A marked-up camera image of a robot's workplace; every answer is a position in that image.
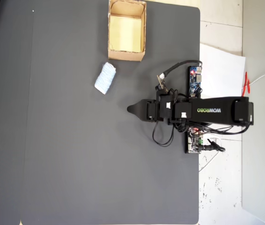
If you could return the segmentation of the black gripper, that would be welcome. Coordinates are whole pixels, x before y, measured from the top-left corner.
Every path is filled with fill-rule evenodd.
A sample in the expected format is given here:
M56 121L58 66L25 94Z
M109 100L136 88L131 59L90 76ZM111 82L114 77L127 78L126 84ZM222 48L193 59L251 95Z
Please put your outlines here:
M162 122L164 119L160 116L160 104L164 96L164 94L159 94L156 99L143 99L128 106L127 111L146 122Z

